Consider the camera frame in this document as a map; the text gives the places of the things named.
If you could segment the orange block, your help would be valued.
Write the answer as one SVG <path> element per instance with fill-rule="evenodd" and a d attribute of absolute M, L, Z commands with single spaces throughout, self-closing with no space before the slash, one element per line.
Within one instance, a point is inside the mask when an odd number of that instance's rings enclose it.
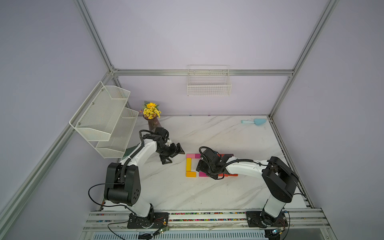
<path fill-rule="evenodd" d="M 186 172 L 186 177 L 187 178 L 196 178 L 197 177 L 197 173 L 196 172 L 187 171 Z"/>

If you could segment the yellow large block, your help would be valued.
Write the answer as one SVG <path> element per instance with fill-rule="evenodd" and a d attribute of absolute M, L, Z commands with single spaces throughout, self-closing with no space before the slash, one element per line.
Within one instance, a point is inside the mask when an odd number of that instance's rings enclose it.
<path fill-rule="evenodd" d="M 191 170 L 192 170 L 192 159 L 191 158 L 187 158 L 187 160 L 186 160 L 186 171 L 190 172 Z"/>

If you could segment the light pink block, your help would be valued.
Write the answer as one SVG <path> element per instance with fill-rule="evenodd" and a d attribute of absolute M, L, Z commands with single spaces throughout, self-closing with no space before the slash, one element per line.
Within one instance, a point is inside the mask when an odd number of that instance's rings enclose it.
<path fill-rule="evenodd" d="M 186 154 L 186 158 L 195 159 L 196 154 Z"/>

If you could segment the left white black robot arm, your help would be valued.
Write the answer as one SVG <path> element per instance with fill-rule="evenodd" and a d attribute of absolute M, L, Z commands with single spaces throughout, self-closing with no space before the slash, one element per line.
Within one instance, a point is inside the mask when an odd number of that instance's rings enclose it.
<path fill-rule="evenodd" d="M 119 163 L 108 165 L 105 182 L 90 187 L 88 197 L 100 207 L 124 207 L 134 217 L 150 221 L 155 212 L 153 205 L 141 197 L 140 166 L 155 153 L 159 154 L 162 165 L 166 165 L 172 163 L 172 158 L 185 152 L 181 144 L 171 141 L 169 131 L 162 127 L 153 131 L 140 130 L 139 139 L 136 146 L 126 149 Z M 99 186 L 104 187 L 104 199 L 112 205 L 98 203 L 92 198 L 91 190 Z"/>

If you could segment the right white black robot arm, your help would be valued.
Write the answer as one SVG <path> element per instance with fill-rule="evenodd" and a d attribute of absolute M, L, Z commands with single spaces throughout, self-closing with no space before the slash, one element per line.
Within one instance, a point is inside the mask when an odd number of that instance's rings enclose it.
<path fill-rule="evenodd" d="M 292 202 L 299 183 L 298 175 L 280 158 L 266 161 L 239 159 L 231 155 L 204 157 L 199 160 L 197 172 L 218 180 L 219 175 L 244 175 L 264 180 L 270 196 L 260 213 L 261 218 L 276 221 L 286 204 Z"/>

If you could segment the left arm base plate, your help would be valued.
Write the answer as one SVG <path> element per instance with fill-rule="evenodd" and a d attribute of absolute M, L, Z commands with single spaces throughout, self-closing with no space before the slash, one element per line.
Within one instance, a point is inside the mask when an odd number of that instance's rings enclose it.
<path fill-rule="evenodd" d="M 169 213 L 150 212 L 147 217 L 138 217 L 131 213 L 127 223 L 128 229 L 159 229 L 168 224 Z"/>

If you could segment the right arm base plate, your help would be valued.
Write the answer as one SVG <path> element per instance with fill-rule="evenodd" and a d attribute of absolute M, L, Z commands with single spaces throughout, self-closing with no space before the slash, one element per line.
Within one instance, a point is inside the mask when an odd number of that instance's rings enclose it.
<path fill-rule="evenodd" d="M 247 211 L 246 220 L 250 228 L 287 227 L 285 213 L 283 211 L 277 217 L 273 217 L 263 211 Z"/>

